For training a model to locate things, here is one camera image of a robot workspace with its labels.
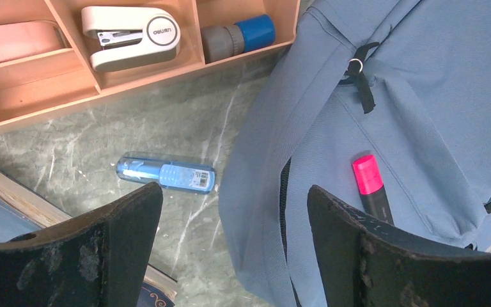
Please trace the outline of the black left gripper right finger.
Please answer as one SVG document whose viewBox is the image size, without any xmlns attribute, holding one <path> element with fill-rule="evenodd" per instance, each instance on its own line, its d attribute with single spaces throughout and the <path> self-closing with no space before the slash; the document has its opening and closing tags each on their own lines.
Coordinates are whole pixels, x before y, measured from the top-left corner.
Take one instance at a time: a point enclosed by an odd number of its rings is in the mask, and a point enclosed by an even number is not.
<svg viewBox="0 0 491 307">
<path fill-rule="evenodd" d="M 317 185 L 307 206 L 329 306 L 491 306 L 491 253 L 413 235 Z"/>
</svg>

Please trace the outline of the blue grey student backpack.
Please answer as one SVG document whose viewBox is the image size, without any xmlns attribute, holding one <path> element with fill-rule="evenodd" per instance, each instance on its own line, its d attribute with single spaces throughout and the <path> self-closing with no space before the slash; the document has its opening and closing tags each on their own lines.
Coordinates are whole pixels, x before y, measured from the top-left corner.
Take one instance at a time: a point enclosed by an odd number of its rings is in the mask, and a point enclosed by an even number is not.
<svg viewBox="0 0 491 307">
<path fill-rule="evenodd" d="M 241 128 L 219 215 L 242 286 L 326 306 L 307 198 L 363 205 L 375 156 L 396 227 L 491 246 L 491 1 L 315 1 Z"/>
</svg>

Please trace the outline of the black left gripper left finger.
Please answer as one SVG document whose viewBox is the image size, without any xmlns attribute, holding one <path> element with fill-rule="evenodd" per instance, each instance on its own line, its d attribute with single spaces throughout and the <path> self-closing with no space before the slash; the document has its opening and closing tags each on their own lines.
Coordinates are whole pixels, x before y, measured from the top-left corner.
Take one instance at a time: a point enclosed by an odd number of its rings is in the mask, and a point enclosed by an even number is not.
<svg viewBox="0 0 491 307">
<path fill-rule="evenodd" d="M 149 183 L 0 242 L 0 306 L 135 306 L 162 204 L 161 187 Z"/>
</svg>

